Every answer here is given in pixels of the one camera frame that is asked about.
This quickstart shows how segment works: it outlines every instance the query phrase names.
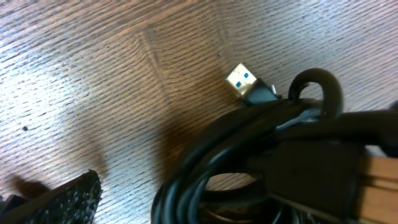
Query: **wood grain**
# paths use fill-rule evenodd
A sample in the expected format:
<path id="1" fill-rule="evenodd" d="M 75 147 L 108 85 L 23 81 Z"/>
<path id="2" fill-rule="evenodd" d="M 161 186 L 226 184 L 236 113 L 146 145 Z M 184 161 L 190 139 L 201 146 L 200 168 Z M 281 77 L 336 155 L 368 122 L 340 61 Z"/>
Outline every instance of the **wood grain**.
<path id="1" fill-rule="evenodd" d="M 239 62 L 283 95 L 296 74 L 321 67 L 339 78 L 346 110 L 392 104 L 396 9 L 395 1 L 1 3 L 0 194 L 16 193 L 16 179 L 54 188 L 94 169 L 104 188 L 96 223 L 148 223 L 184 145 L 239 106 L 222 82 Z"/>

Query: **usb plug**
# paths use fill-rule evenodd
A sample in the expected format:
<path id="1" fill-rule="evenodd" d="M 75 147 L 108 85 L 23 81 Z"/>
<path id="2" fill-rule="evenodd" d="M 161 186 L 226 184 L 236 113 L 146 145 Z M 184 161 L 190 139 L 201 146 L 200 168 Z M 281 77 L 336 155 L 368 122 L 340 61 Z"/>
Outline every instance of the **usb plug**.
<path id="1" fill-rule="evenodd" d="M 258 105 L 279 99 L 273 85 L 268 86 L 256 78 L 242 63 L 225 80 L 245 105 Z"/>

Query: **black cable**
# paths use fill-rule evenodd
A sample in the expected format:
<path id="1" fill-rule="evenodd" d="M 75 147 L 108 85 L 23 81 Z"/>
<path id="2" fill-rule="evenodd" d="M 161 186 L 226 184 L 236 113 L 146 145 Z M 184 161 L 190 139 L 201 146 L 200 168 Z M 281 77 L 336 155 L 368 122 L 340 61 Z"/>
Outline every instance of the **black cable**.
<path id="1" fill-rule="evenodd" d="M 319 84 L 323 90 L 321 109 L 319 101 L 299 99 L 308 82 Z M 272 150 L 283 141 L 322 139 L 330 136 L 337 139 L 353 139 L 355 136 L 360 138 L 367 134 L 368 141 L 396 146 L 392 138 L 380 135 L 381 124 L 359 125 L 362 119 L 369 119 L 370 116 L 345 115 L 342 114 L 342 109 L 343 94 L 337 79 L 326 70 L 313 68 L 295 78 L 289 90 L 289 99 L 239 109 L 220 117 L 205 128 L 182 152 L 174 172 L 155 196 L 151 213 L 152 223 L 199 224 L 199 204 L 237 206 L 265 203 L 268 197 L 261 179 L 245 187 L 225 192 L 206 191 L 205 185 L 211 176 L 222 172 L 252 172 L 245 162 Z M 309 119 L 317 122 L 307 123 Z M 372 128 L 376 129 L 373 132 L 364 131 Z"/>

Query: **usb cable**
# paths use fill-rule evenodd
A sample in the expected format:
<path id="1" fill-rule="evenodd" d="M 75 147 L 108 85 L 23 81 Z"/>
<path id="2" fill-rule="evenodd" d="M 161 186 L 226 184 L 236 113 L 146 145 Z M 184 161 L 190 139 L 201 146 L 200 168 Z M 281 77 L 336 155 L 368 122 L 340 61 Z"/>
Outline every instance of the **usb cable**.
<path id="1" fill-rule="evenodd" d="M 218 118 L 192 139 L 155 196 L 152 223 L 236 218 L 216 214 L 213 208 L 220 206 L 260 208 L 251 223 L 304 223 L 303 211 L 333 222 L 354 218 L 362 148 L 379 145 L 389 156 L 396 153 L 396 112 L 343 113 L 340 84 L 319 68 L 298 74 L 287 99 L 242 64 L 226 81 L 246 107 Z M 300 98 L 310 82 L 321 86 L 322 101 Z M 319 153 L 322 149 L 328 153 Z M 232 172 L 251 174 L 256 181 L 234 190 L 205 190 L 210 177 Z"/>

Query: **wooden floor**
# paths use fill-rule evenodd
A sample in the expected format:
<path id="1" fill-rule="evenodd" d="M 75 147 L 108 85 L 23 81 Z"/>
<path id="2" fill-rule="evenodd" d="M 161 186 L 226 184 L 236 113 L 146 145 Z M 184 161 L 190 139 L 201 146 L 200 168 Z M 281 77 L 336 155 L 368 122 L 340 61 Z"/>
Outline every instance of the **wooden floor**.
<path id="1" fill-rule="evenodd" d="M 149 223 L 184 145 L 239 106 L 223 82 L 239 62 L 283 95 L 325 68 L 346 111 L 398 96 L 394 0 L 48 2 L 0 4 L 0 194 L 94 169 L 96 224 Z"/>

